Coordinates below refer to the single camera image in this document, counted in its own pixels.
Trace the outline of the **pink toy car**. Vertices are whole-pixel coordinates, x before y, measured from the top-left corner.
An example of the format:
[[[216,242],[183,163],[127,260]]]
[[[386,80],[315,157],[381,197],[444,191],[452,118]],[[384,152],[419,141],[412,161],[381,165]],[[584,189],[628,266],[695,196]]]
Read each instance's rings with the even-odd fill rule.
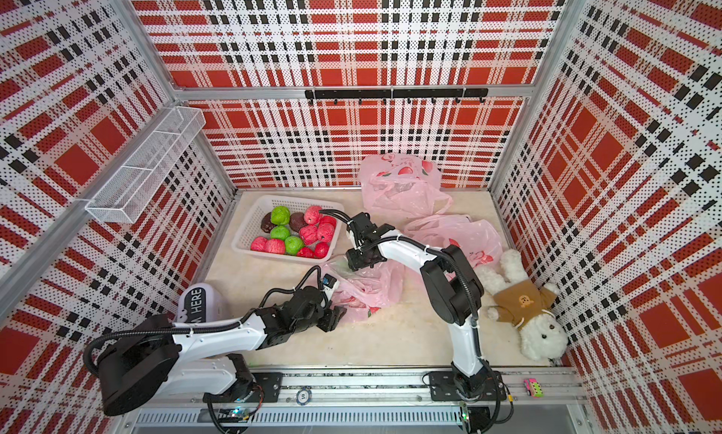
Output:
[[[524,385],[526,388],[526,392],[532,398],[543,398],[545,396],[545,393],[543,392],[543,388],[541,387],[541,385],[540,385],[539,381],[537,381],[537,379],[533,379],[533,378],[524,379]]]

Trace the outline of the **pink plastic bag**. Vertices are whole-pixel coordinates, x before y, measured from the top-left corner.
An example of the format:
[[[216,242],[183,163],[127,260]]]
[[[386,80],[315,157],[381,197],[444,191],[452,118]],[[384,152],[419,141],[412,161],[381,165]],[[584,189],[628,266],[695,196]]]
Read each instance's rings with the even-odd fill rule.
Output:
[[[347,259],[339,255],[323,264],[322,272],[338,281],[331,300],[333,307],[346,309],[341,323],[364,322],[402,298],[404,266],[397,262],[387,261],[353,272]]]
[[[442,174],[433,161],[387,153],[361,161],[358,180],[364,209],[393,219],[445,213],[453,199],[441,191]]]
[[[498,231],[488,221],[472,221],[467,215],[432,215],[408,223],[403,233],[434,248],[459,247],[474,269],[498,263],[503,252]]]

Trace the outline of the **dark red apple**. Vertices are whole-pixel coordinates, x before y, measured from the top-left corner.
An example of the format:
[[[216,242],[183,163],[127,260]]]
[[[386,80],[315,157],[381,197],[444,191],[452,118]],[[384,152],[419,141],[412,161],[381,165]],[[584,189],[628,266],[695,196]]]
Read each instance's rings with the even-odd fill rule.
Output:
[[[276,225],[272,222],[272,213],[266,213],[261,220],[261,231],[269,234]]]
[[[289,229],[293,232],[299,232],[304,227],[308,226],[305,220],[304,212],[295,212],[291,214],[289,220]]]

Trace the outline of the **white plastic basket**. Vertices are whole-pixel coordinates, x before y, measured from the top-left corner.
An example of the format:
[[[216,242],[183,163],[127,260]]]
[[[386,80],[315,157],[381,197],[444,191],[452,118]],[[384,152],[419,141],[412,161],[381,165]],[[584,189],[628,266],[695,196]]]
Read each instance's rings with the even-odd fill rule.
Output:
[[[322,264],[333,255],[344,227],[332,215],[344,210],[336,202],[263,195],[242,210],[231,248],[259,258]]]

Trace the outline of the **black hook rail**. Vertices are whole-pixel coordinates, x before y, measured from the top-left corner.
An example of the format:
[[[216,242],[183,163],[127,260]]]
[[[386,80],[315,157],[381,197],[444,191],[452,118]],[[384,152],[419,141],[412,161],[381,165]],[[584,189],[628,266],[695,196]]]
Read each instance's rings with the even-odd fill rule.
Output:
[[[489,89],[482,88],[390,88],[390,89],[341,89],[341,90],[306,90],[307,100],[331,100],[337,102],[342,99],[481,99],[485,100]]]

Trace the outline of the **white plush teddy bear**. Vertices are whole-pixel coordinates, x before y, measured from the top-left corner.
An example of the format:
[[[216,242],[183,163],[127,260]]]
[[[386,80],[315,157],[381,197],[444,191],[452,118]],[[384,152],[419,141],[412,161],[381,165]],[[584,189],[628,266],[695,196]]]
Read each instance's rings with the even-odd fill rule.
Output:
[[[516,250],[503,252],[496,267],[482,265],[475,273],[494,302],[483,310],[484,315],[513,326],[526,358],[552,361],[562,357],[569,337],[551,311],[560,294],[556,285],[534,284]]]

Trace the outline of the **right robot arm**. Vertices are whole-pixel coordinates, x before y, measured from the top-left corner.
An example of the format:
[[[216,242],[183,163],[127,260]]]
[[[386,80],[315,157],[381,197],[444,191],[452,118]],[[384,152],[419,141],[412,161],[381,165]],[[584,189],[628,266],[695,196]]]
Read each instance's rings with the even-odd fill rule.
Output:
[[[449,325],[456,392],[463,400],[480,400],[496,378],[483,357],[479,338],[484,289],[460,247],[425,245],[392,225],[376,225],[368,213],[342,215],[340,221],[353,244],[346,253],[351,270],[393,261],[419,273],[432,309]]]

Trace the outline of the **green apple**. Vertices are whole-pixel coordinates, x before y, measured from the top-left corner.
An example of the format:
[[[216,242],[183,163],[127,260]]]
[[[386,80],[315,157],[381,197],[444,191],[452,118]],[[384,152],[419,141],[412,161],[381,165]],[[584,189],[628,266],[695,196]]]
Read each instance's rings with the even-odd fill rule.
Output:
[[[285,241],[291,236],[290,229],[285,225],[277,225],[271,232],[270,238],[272,240]]]
[[[291,221],[291,210],[286,206],[275,206],[271,212],[273,225],[288,225]]]
[[[297,256],[306,246],[304,240],[297,236],[289,236],[284,240],[286,255]]]

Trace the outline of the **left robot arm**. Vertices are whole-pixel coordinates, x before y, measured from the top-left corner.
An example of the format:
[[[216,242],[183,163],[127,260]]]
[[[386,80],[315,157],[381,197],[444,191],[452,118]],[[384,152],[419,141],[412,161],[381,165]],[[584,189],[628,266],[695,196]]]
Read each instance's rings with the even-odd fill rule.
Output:
[[[347,310],[332,304],[332,288],[300,287],[283,304],[249,310],[240,319],[172,323],[152,316],[130,331],[111,332],[84,350],[101,384],[103,413],[118,416],[161,394],[208,394],[231,402],[251,387],[246,351],[269,349],[317,327],[334,331]]]

